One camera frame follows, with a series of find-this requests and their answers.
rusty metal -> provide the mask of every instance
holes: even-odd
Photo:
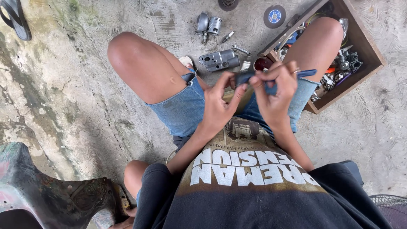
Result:
[[[22,209],[43,229],[86,229],[91,219],[99,229],[106,229],[126,219],[126,201],[121,187],[106,177],[60,181],[34,166],[25,144],[0,146],[0,218],[4,212]]]

black t-shirt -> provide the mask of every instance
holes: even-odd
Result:
[[[137,228],[392,228],[343,164],[307,173],[253,122],[233,118],[182,177],[142,178]]]

blue tool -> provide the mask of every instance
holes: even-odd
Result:
[[[297,73],[297,78],[303,78],[307,76],[313,76],[317,73],[316,69],[300,71]],[[255,71],[247,71],[245,73],[240,73],[235,76],[236,87],[245,84],[249,81],[250,77],[256,74]]]

tool box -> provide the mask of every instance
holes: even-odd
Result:
[[[268,44],[258,54],[258,56],[266,56],[272,61],[281,61],[279,55],[275,53],[274,49],[286,39],[287,35],[295,31],[305,20],[312,17],[329,1],[333,4],[333,13],[335,15],[339,16],[340,18],[348,19],[348,40],[345,46],[353,45],[352,52],[357,52],[359,59],[363,60],[363,65],[350,77],[344,79],[342,83],[333,87],[331,90],[317,90],[316,93],[320,99],[316,100],[314,103],[309,100],[304,108],[305,110],[314,114],[319,114],[321,111],[332,105],[367,78],[373,76],[386,64],[382,54],[377,48],[369,32],[364,27],[362,21],[357,16],[357,12],[349,0],[316,1],[301,16],[297,16],[298,18],[294,16],[294,18],[289,22],[289,24],[292,26],[287,27],[279,36]]]

concrete floor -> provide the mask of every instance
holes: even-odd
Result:
[[[114,36],[132,31],[195,61],[232,44],[257,53],[284,29],[263,24],[268,6],[282,5],[287,22],[313,2],[242,0],[224,12],[215,0],[22,0],[33,39],[0,22],[0,144],[24,142],[39,169],[59,179],[122,183],[130,160],[162,163],[175,146],[110,66]],[[407,196],[407,2],[351,2],[388,65],[321,114],[304,111],[296,137],[315,166],[354,160],[368,194]],[[206,46],[194,34],[201,11],[223,19],[221,36]],[[209,84],[220,75],[198,66]]]

